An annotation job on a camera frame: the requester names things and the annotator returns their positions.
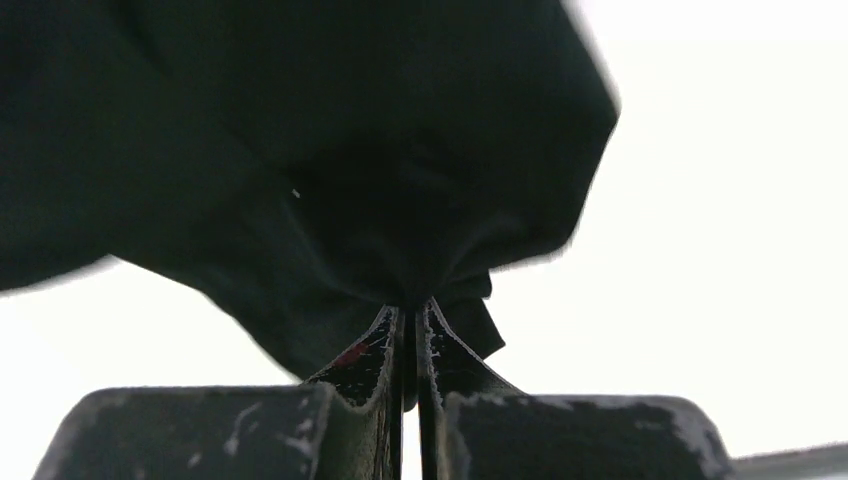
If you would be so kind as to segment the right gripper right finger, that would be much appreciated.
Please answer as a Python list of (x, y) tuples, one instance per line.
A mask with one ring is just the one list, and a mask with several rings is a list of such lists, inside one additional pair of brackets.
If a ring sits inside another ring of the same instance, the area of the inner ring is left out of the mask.
[(425, 479), (732, 479), (714, 423), (651, 395), (530, 395), (491, 370), (435, 300), (416, 315)]

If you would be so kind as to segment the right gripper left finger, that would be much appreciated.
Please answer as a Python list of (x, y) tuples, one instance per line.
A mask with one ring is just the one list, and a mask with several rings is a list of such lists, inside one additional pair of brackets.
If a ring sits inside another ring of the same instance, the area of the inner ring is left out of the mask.
[(67, 414), (38, 480), (396, 479), (404, 317), (296, 386), (113, 388)]

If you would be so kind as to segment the black t shirt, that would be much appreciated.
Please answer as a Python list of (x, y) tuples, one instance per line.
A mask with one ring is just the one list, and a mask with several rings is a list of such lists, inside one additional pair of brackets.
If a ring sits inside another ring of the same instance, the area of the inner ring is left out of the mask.
[(435, 299), (487, 357), (618, 117), (558, 1), (5, 1), (1, 287), (114, 256), (300, 378)]

